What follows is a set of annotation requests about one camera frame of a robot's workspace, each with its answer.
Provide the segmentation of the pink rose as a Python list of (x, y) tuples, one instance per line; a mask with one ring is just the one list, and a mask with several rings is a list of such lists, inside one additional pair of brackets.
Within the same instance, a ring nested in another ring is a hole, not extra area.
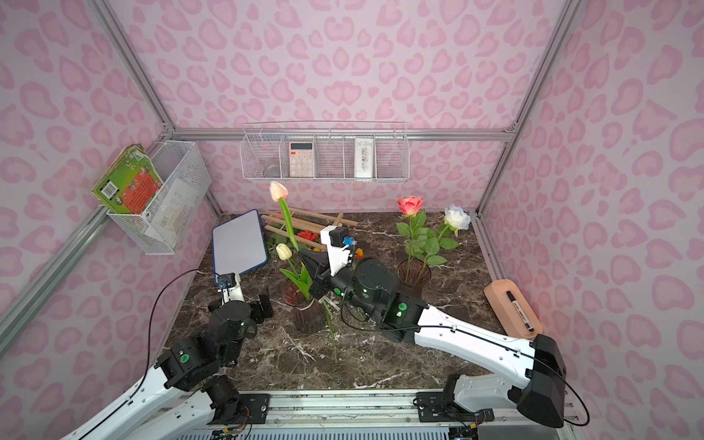
[(403, 250), (407, 259), (423, 261), (424, 245), (430, 229), (426, 225), (424, 200), (420, 196), (406, 196), (399, 198), (397, 205), (403, 219), (396, 224), (396, 227), (404, 239)]

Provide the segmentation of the blue framed whiteboard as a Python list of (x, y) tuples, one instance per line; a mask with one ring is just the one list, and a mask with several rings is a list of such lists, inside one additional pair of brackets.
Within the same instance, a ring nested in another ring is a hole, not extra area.
[(212, 243), (214, 271), (220, 275), (242, 275), (269, 261), (257, 210), (250, 210), (215, 227)]

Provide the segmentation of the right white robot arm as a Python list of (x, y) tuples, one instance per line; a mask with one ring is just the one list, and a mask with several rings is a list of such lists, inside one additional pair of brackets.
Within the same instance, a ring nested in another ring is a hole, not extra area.
[(451, 379), (447, 388), (455, 405), (472, 413), (515, 408), (528, 420), (552, 428), (566, 423), (567, 367), (553, 338), (508, 337), (463, 322), (402, 293), (398, 277), (373, 258), (333, 269), (321, 252), (304, 251), (301, 257), (314, 297), (335, 293), (391, 341), (449, 353), (500, 377), (492, 392), (480, 392), (466, 379)]

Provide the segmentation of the wooden easel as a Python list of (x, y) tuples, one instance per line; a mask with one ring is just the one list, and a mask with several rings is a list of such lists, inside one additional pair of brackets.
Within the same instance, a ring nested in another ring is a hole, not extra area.
[[(265, 230), (282, 237), (288, 236), (282, 213), (269, 212), (261, 214), (260, 219), (265, 222)], [(291, 226), (294, 231), (309, 231), (312, 234), (320, 235), (321, 231), (328, 226), (357, 227), (358, 225), (357, 221), (345, 218), (343, 212), (339, 212), (335, 216), (329, 216), (328, 214), (291, 208)]]

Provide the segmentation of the cream white tulip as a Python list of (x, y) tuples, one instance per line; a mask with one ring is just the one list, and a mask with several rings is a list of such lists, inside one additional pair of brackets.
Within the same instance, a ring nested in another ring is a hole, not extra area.
[(280, 269), (280, 272), (297, 287), (304, 300), (309, 302), (312, 299), (310, 288), (313, 281), (308, 270), (302, 263), (293, 264), (293, 251), (286, 244), (280, 243), (275, 247), (275, 250), (279, 260), (288, 262), (290, 266), (290, 269)]

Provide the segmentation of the white rose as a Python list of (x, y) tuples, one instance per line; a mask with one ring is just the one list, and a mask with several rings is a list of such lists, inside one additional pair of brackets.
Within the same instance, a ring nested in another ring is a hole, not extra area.
[(458, 235), (469, 230), (470, 215), (460, 206), (451, 205), (444, 211), (442, 223), (428, 230), (427, 240), (423, 245), (423, 265), (437, 267), (447, 263), (441, 252), (459, 247)]

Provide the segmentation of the peach pink tulip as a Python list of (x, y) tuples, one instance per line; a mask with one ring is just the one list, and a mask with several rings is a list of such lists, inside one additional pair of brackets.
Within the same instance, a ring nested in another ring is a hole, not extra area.
[(283, 214), (283, 218), (286, 223), (286, 229), (288, 231), (289, 240), (291, 240), (294, 249), (296, 251), (299, 251), (299, 245), (296, 241), (296, 235), (294, 234), (294, 230), (292, 227), (292, 213), (287, 203), (287, 197), (289, 194), (288, 190), (283, 184), (274, 181), (269, 185), (269, 193), (271, 194), (271, 198), (273, 199), (273, 201), (275, 201), (275, 203), (279, 205), (280, 212)]

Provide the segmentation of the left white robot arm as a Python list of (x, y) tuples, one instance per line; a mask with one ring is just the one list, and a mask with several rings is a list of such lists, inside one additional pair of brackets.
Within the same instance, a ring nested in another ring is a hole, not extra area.
[(242, 393), (222, 368), (273, 316), (267, 293), (254, 302), (212, 302), (210, 321), (158, 357), (135, 385), (68, 434), (70, 439), (175, 439), (195, 429), (262, 425), (271, 396)]

